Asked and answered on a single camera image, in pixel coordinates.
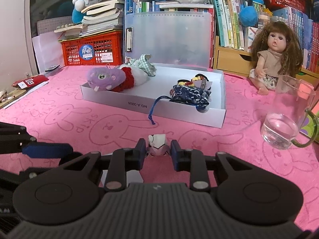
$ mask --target blue drawstring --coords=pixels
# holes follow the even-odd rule
[[[163,95],[163,96],[158,97],[158,98],[155,100],[155,102],[154,102],[154,104],[153,104],[153,106],[152,106],[152,108],[151,108],[151,111],[150,111],[150,113],[148,114],[148,119],[152,122],[152,125],[155,125],[155,124],[156,124],[156,123],[153,121],[153,119],[152,119],[152,114],[153,114],[153,110],[154,110],[155,104],[157,104],[157,102],[158,102],[160,99],[169,99],[169,100],[171,100],[172,98]]]

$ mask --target grid board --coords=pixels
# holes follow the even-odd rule
[[[37,22],[38,35],[56,30],[62,24],[72,23],[72,16],[47,19]]]

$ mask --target green glass handle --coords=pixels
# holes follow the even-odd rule
[[[318,132],[319,122],[317,116],[313,114],[310,109],[306,109],[305,112],[311,117],[312,121],[314,122],[314,133],[312,134],[310,140],[305,144],[299,143],[296,139],[291,140],[292,144],[299,148],[310,146],[315,141]]]

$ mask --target beige doll shirt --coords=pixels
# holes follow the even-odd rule
[[[280,63],[280,58],[282,54],[273,51],[272,49],[264,50],[264,51],[259,51],[257,53],[257,56],[262,56],[265,59],[265,65],[264,68],[267,68],[266,74],[270,75],[272,77],[278,77],[278,72],[281,69],[281,63]]]

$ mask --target brown hair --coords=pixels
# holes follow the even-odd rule
[[[295,77],[301,70],[302,52],[300,49],[299,41],[293,33],[283,22],[270,22],[263,29],[257,32],[251,49],[251,62],[254,68],[257,66],[259,51],[267,50],[267,39],[271,32],[281,33],[286,38],[286,49],[281,57],[281,69],[278,74],[287,74]]]

